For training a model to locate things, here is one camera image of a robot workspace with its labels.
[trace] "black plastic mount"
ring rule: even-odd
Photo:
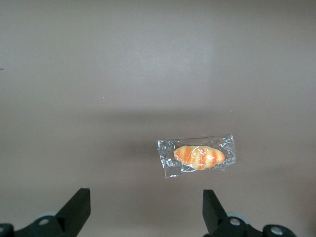
[[[238,217],[227,216],[213,190],[203,192],[203,218],[208,230],[204,237],[296,237],[283,226],[267,225],[260,232]]]
[[[76,237],[90,212],[90,189],[79,189],[55,216],[40,217],[18,231],[0,224],[0,237]]]

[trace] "clear plastic bag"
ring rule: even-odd
[[[234,138],[231,134],[224,137],[204,137],[204,138],[190,138],[190,139],[179,139],[179,140],[158,140],[158,153],[160,155],[160,160],[162,167],[164,169],[165,178],[177,177],[186,173],[200,171],[193,168],[194,166],[183,163],[176,159],[175,151],[179,147],[190,146],[195,147],[198,151],[205,149],[203,147],[214,148],[219,150],[224,156],[225,160],[216,164],[212,168],[205,168],[203,170],[209,169],[220,169],[225,170],[225,168],[231,164],[235,164],[235,143]]]

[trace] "golden brown crust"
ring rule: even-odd
[[[178,161],[198,170],[212,168],[225,160],[221,151],[207,146],[182,146],[173,155]]]

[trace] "transparent packaging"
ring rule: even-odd
[[[236,162],[235,142],[231,134],[224,137],[158,140],[157,146],[165,178],[195,171],[225,170]]]

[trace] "metal screw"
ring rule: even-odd
[[[283,234],[283,231],[279,227],[276,227],[276,226],[271,227],[271,232],[278,236],[281,236]]]
[[[237,220],[236,218],[231,219],[231,224],[234,226],[240,226],[240,221]]]
[[[43,225],[46,225],[48,222],[49,222],[48,219],[42,219],[42,220],[39,222],[39,225],[40,225],[40,226],[43,226]]]

